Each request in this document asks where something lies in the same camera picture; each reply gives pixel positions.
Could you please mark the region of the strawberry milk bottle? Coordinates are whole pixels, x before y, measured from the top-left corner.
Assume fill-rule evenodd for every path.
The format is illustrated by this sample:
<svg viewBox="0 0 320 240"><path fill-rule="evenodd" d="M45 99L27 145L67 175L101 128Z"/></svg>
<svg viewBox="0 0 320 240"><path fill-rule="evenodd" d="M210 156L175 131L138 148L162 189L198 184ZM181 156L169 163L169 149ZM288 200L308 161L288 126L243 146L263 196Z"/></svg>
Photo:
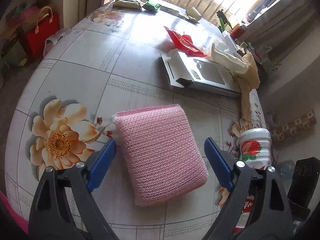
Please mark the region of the strawberry milk bottle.
<svg viewBox="0 0 320 240"><path fill-rule="evenodd" d="M237 138L236 144L240 150L240 160L247 166L258 170L265 170L271 165L271 135L265 128L253 128L241 130L236 123L232 127L232 133ZM245 204L233 232L245 228L249 215L253 210L254 195L248 193Z"/></svg>

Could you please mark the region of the pink bubble wrap package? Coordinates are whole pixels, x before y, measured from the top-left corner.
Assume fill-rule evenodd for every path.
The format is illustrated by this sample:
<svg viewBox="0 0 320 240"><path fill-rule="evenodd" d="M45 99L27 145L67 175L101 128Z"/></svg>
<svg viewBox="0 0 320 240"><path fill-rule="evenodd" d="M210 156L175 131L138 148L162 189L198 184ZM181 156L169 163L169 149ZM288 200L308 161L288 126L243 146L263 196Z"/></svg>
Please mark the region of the pink bubble wrap package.
<svg viewBox="0 0 320 240"><path fill-rule="evenodd" d="M118 112L112 119L136 205L158 205L207 182L208 171L180 105Z"/></svg>

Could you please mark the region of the tan paper bag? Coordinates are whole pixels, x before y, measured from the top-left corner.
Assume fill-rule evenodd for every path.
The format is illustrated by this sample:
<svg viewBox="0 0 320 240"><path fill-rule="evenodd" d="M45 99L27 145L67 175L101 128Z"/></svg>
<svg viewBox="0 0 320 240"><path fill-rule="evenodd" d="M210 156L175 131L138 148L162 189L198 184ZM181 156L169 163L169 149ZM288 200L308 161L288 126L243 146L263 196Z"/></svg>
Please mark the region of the tan paper bag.
<svg viewBox="0 0 320 240"><path fill-rule="evenodd" d="M235 78L241 89L241 119L240 119L240 128L243 131L253 128L251 122L251 103L249 100L249 94L251 90L259 88L260 80L258 75L258 69L254 57L248 51L243 57L242 60L248 67L245 74L235 73Z"/></svg>

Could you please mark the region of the white cardboard box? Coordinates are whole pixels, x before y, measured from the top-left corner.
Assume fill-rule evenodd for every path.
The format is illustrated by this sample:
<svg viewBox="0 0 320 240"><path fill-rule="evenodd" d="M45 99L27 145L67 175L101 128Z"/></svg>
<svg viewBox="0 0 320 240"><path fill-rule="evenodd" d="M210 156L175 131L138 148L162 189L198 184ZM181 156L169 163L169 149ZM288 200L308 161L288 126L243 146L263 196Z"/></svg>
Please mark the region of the white cardboard box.
<svg viewBox="0 0 320 240"><path fill-rule="evenodd" d="M241 89L232 72L221 64L202 57L189 57L176 49L161 52L170 84L238 98Z"/></svg>

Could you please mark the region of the red plastic wrapper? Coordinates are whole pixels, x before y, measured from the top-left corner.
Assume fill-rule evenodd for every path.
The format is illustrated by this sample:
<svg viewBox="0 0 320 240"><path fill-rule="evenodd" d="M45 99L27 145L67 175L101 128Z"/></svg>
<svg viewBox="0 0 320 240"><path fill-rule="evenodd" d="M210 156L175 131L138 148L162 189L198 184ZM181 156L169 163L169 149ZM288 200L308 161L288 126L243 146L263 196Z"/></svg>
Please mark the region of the red plastic wrapper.
<svg viewBox="0 0 320 240"><path fill-rule="evenodd" d="M193 44L189 35L180 35L176 31L167 27L164 27L164 29L167 31L176 49L187 54L188 56L206 57L206 54Z"/></svg>

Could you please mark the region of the floral tablecloth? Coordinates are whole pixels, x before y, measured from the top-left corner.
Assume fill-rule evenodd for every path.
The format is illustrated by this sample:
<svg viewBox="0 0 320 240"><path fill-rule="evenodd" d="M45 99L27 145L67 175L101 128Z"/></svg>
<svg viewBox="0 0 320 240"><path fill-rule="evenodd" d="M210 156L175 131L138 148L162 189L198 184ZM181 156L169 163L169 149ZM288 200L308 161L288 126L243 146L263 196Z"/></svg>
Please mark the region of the floral tablecloth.
<svg viewBox="0 0 320 240"><path fill-rule="evenodd" d="M97 10L67 32L42 60L23 67L1 89L1 157L8 201L22 218L29 217L38 185L30 147L36 141L33 119L45 105L60 99L63 106L81 103L86 119L129 109L178 103L184 109L200 150L206 138L237 154L230 129L239 121L240 101L195 89L172 87L161 55L172 49L167 30L191 36L210 50L219 29L201 20L194 25L159 11ZM201 239L220 212L219 184L208 168L206 184L168 203L135 204L135 195L121 154L117 154L101 186L93 191L101 213L120 239Z"/></svg>

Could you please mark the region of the red thermos bottle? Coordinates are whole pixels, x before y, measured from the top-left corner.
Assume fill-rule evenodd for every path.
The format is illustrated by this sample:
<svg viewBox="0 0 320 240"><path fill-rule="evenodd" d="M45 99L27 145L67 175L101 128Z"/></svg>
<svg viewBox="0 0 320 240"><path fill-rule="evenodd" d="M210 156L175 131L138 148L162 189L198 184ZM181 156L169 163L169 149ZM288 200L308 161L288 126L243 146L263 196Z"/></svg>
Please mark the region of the red thermos bottle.
<svg viewBox="0 0 320 240"><path fill-rule="evenodd" d="M230 33L230 37L233 40L238 39L242 34L245 33L247 27L244 24L237 24Z"/></svg>

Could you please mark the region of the white paper cup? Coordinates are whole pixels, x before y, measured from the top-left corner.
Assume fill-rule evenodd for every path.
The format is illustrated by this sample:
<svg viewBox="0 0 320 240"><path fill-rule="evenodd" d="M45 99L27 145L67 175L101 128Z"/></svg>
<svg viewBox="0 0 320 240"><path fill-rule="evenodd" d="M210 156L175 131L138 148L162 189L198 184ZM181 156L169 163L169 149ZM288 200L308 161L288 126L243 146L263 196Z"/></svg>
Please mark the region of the white paper cup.
<svg viewBox="0 0 320 240"><path fill-rule="evenodd" d="M196 22L199 22L199 20L202 18L202 15L193 6L187 8L185 13Z"/></svg>

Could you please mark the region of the red gift bag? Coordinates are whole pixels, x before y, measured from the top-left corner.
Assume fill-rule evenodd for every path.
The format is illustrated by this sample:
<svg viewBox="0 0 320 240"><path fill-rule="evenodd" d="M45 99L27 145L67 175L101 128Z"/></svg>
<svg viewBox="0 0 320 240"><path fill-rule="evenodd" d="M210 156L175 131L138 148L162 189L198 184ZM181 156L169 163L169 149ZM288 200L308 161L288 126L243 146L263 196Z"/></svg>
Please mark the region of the red gift bag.
<svg viewBox="0 0 320 240"><path fill-rule="evenodd" d="M38 59L44 50L46 39L60 30L59 15L50 6L42 7L36 14L35 25L23 31L20 43L30 60Z"/></svg>

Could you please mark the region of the small green packet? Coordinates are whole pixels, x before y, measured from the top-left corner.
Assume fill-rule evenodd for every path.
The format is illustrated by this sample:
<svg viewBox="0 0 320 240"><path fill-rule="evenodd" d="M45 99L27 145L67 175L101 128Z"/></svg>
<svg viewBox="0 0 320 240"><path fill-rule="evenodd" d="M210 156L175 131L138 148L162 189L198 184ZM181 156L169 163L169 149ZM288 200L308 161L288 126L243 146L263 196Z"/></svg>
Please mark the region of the small green packet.
<svg viewBox="0 0 320 240"><path fill-rule="evenodd" d="M150 0L148 0L147 2L145 2L143 5L142 5L142 8L149 11L149 12L154 12L156 13L159 8L161 7L161 5L159 3L154 3Z"/></svg>

